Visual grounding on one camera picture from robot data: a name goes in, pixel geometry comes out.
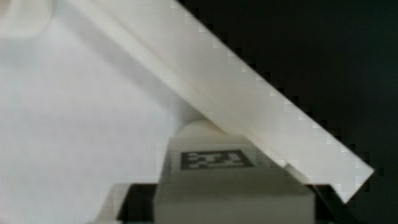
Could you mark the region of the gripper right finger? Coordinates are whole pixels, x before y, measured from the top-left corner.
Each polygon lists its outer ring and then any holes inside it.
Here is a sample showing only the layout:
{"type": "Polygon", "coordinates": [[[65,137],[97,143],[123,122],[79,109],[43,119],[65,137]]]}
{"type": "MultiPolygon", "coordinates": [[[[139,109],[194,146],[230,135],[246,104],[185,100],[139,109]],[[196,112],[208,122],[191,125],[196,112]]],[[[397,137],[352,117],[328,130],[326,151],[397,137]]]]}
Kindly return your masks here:
{"type": "Polygon", "coordinates": [[[363,224],[329,185],[310,185],[315,193],[315,223],[363,224]]]}

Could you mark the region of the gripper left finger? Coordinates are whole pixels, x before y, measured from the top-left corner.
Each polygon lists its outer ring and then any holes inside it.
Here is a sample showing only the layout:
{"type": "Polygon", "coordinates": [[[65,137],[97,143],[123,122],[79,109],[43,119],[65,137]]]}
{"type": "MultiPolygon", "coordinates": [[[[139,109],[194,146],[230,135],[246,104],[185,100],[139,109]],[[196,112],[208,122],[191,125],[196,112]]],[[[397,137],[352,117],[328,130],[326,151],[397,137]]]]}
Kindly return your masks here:
{"type": "Polygon", "coordinates": [[[155,224],[155,183],[120,183],[113,186],[95,224],[155,224]]]}

